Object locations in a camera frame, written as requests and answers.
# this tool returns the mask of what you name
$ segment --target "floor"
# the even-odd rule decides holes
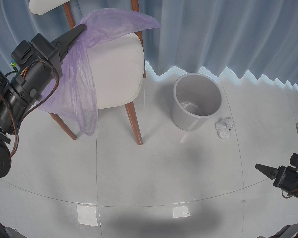
[[[196,131],[171,118],[173,85],[185,71],[147,78],[134,101],[144,144],[134,141],[124,107],[99,111],[97,133],[71,140],[45,112],[23,122],[8,176],[0,180],[0,223],[33,237],[258,237],[298,223],[295,198],[283,199],[256,163],[289,165],[298,152],[298,89],[214,77],[218,115]],[[215,123],[232,117],[229,139]]]

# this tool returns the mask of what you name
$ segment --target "white chair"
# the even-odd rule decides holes
[[[132,9],[138,11],[138,0],[131,0]],[[75,23],[69,3],[66,0],[30,0],[29,8],[33,14],[42,15],[63,4],[69,25]],[[89,64],[97,94],[99,109],[125,105],[136,142],[142,145],[142,137],[134,108],[133,100],[137,97],[146,77],[142,32],[131,33],[118,39],[98,44],[87,50]],[[72,138],[74,133],[62,119],[50,113],[54,120]]]

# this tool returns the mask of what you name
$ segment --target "crumpled plastic bag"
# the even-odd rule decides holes
[[[91,136],[97,128],[98,109],[87,48],[129,33],[158,28],[161,24],[151,16],[113,8],[95,10],[84,16],[79,24],[85,24],[87,29],[63,60],[63,76],[57,90],[38,108],[77,121],[80,130]],[[43,91],[43,98],[54,85],[55,80],[52,80]]]
[[[231,135],[230,131],[232,130],[233,125],[234,125],[234,121],[230,117],[226,117],[222,119],[220,122],[217,122],[215,124],[215,127],[217,130],[218,136],[222,139],[230,138],[230,135]]]

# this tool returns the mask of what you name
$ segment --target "curtain fold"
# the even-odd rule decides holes
[[[11,71],[10,54],[40,32],[52,41],[69,30],[59,6],[44,15],[29,11],[29,0],[1,0],[0,70]],[[97,8],[131,9],[131,0],[72,0],[75,22]],[[249,70],[293,85],[298,82],[298,1],[139,0],[140,12],[160,21],[143,32],[145,59],[157,75],[172,66],[215,76],[229,67],[239,78]]]

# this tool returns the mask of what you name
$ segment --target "crumpled plastic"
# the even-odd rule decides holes
[[[87,29],[63,60],[63,76],[57,90],[38,108],[77,121],[80,130],[91,136],[97,128],[98,109],[87,48],[129,33],[158,28],[161,24],[146,14],[113,8],[97,9],[85,15],[79,24],[85,24]],[[55,80],[52,80],[44,89],[43,98],[54,85]]]
[[[234,126],[234,121],[230,117],[222,119],[220,122],[215,124],[217,134],[222,139],[228,139],[231,136],[230,131]]]

